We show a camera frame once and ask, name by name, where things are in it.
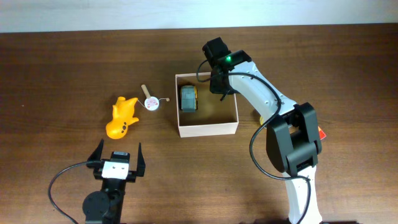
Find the cable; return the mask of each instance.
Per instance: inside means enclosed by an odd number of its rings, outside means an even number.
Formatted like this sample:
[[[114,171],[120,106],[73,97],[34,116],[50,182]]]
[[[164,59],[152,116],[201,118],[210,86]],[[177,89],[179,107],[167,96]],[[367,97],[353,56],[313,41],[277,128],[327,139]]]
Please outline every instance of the cable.
[[[139,104],[141,104],[144,108],[146,108],[139,100],[137,100]]]
[[[282,107],[282,100],[279,98],[279,96],[278,96],[278,94],[276,93],[276,91],[270,86],[270,84],[268,84],[265,80],[263,80],[263,79],[261,79],[261,78],[259,78],[259,77],[257,77],[257,76],[255,76],[255,75],[251,75],[251,74],[249,74],[249,73],[244,73],[244,72],[233,72],[233,73],[228,73],[228,74],[219,74],[219,75],[213,75],[212,77],[210,77],[210,78],[207,78],[207,79],[205,79],[205,80],[200,80],[199,79],[199,71],[200,71],[200,68],[201,68],[201,66],[204,64],[204,63],[206,63],[207,62],[207,60],[204,60],[200,65],[199,65],[199,67],[198,67],[198,69],[197,69],[197,80],[198,80],[198,82],[201,82],[201,83],[203,83],[203,82],[208,82],[208,81],[210,81],[210,80],[212,80],[212,79],[214,79],[214,78],[217,78],[217,77],[228,77],[228,76],[231,76],[231,75],[244,75],[244,76],[247,76],[247,77],[250,77],[250,78],[255,78],[256,80],[258,80],[258,81],[260,81],[261,83],[263,83],[268,89],[270,89],[270,91],[274,94],[274,96],[275,96],[275,98],[276,98],[276,100],[277,100],[277,109],[276,109],[276,111],[275,111],[275,113],[266,121],[266,122],[264,122],[264,124],[262,124],[261,126],[260,126],[260,128],[258,128],[257,129],[257,131],[253,134],[253,136],[252,136],[252,138],[251,138],[251,140],[250,140],[250,145],[249,145],[249,152],[250,152],[250,156],[251,156],[251,159],[253,160],[253,163],[254,163],[254,165],[256,165],[256,167],[263,173],[263,174],[265,174],[266,176],[268,176],[268,177],[270,177],[270,178],[273,178],[273,179],[275,179],[275,180],[283,180],[283,181],[286,181],[286,180],[295,180],[295,179],[303,179],[304,181],[306,181],[306,183],[307,183],[307,186],[308,186],[308,195],[307,195],[307,201],[305,202],[305,208],[304,208],[304,211],[303,211],[303,215],[301,216],[301,218],[298,220],[298,222],[297,222],[297,224],[300,224],[301,222],[302,222],[302,220],[304,219],[304,217],[305,217],[305,215],[307,214],[307,211],[308,211],[308,206],[310,205],[310,200],[311,200],[311,184],[310,184],[310,180],[311,179],[309,179],[308,177],[304,177],[304,176],[301,176],[301,175],[298,175],[298,176],[296,176],[296,177],[278,177],[278,176],[275,176],[275,175],[272,175],[272,174],[270,174],[270,173],[268,173],[267,171],[265,171],[261,166],[260,166],[260,164],[257,162],[257,160],[256,160],[256,158],[254,157],[254,153],[253,153],[253,144],[254,144],[254,141],[256,140],[256,138],[257,138],[257,135],[279,114],[279,111],[280,111],[280,108]]]
[[[55,177],[51,180],[50,185],[49,185],[49,189],[48,189],[48,191],[47,191],[47,194],[48,194],[48,196],[49,196],[50,202],[51,202],[51,204],[54,206],[54,208],[57,209],[57,211],[60,212],[62,215],[64,215],[65,217],[69,218],[69,220],[72,221],[74,224],[78,224],[78,222],[77,222],[76,220],[74,220],[71,216],[69,216],[68,214],[66,214],[63,210],[61,210],[61,208],[59,208],[59,207],[57,206],[57,204],[55,204],[55,202],[54,202],[54,200],[52,199],[52,196],[51,196],[51,188],[52,188],[52,185],[54,184],[55,180],[56,180],[58,177],[60,177],[61,174],[63,174],[64,172],[66,172],[66,171],[68,171],[68,170],[70,170],[70,169],[72,169],[72,168],[75,168],[75,167],[79,167],[79,166],[86,165],[86,164],[93,164],[93,163],[101,163],[101,161],[86,161],[86,162],[80,162],[80,163],[78,163],[78,164],[69,166],[69,167],[67,167],[67,168],[65,168],[65,169],[63,169],[63,170],[61,170],[61,171],[60,171],[58,174],[56,174]]]

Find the brown wooden surface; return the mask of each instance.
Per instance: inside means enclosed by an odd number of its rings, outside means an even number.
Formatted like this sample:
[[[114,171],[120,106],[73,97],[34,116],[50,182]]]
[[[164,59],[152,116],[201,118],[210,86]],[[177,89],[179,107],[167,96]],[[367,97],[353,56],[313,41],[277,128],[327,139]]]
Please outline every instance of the brown wooden surface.
[[[262,175],[248,144],[259,126],[238,96],[235,135],[179,138],[174,75],[192,73],[203,44],[222,36],[244,49],[283,94],[317,110],[323,141],[316,176],[324,220],[398,220],[398,25],[121,30],[0,35],[0,222],[69,223],[47,198],[51,178],[85,161],[101,138],[103,157],[146,159],[128,184],[127,223],[252,223],[287,218],[283,182]],[[136,106],[125,138],[105,125],[117,96],[170,97],[159,110]],[[256,155],[267,170],[265,134]],[[58,205],[84,223],[83,199],[99,190],[78,168],[53,188]]]

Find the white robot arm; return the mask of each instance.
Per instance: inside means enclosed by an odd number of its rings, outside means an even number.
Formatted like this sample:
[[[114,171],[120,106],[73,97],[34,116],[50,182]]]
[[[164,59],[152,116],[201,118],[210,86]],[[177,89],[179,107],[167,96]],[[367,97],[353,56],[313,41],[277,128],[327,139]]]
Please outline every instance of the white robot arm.
[[[308,210],[300,223],[321,223],[322,216],[318,211],[315,192],[315,171],[317,154],[322,147],[315,110],[308,103],[299,106],[294,100],[282,94],[264,78],[246,53],[242,50],[231,53],[220,38],[209,41],[203,47],[203,52],[213,69],[210,91],[224,94],[222,99],[225,95],[238,92],[253,105],[264,120],[267,120],[278,108],[278,100],[269,87],[279,96],[282,101],[279,116],[267,125],[267,153],[283,177],[304,176],[311,180]],[[244,73],[264,80],[269,86]],[[291,125],[299,128],[299,131],[292,135],[289,134]],[[301,219],[307,204],[308,185],[303,179],[287,180],[285,183],[290,207],[289,221],[296,224]]]
[[[297,103],[283,95],[271,83],[269,83],[269,81],[262,76],[254,62],[240,63],[231,71],[231,73],[241,72],[253,74],[263,79],[274,88],[282,100],[282,106],[279,111],[280,115],[287,114],[288,112],[294,110],[294,105]],[[277,100],[274,94],[259,80],[239,75],[231,75],[228,78],[231,87],[240,92],[240,94],[242,94],[250,102],[250,104],[253,105],[253,107],[265,120],[270,118],[276,112]],[[315,193],[315,171],[316,166],[309,166],[298,171],[297,173],[298,175],[302,175],[311,179],[311,199],[308,205],[307,214],[301,221],[302,224],[318,224],[322,222],[322,217],[318,210],[317,194]],[[286,172],[282,173],[282,175],[284,177],[290,177],[290,175],[288,175]],[[291,223],[296,224],[303,215],[305,204],[307,202],[307,183],[303,179],[287,180],[285,183],[287,195],[289,197],[289,220]]]

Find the wooden stick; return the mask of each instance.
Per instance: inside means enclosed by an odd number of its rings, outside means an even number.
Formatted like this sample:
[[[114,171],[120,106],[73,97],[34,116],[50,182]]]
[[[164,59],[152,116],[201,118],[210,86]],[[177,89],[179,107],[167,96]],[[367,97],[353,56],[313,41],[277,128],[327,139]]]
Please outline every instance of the wooden stick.
[[[147,99],[150,98],[150,94],[148,92],[148,89],[145,85],[141,85],[142,90],[144,91],[145,96],[147,97]]]

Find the red object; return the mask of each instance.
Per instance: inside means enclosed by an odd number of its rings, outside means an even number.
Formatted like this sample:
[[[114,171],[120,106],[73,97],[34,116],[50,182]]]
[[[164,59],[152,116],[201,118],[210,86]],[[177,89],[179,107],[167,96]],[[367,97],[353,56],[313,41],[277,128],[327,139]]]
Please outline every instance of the red object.
[[[324,138],[326,138],[325,132],[323,132],[322,129],[319,128],[319,126],[318,126],[318,131],[319,131],[319,138],[320,138],[321,140],[324,139]]]

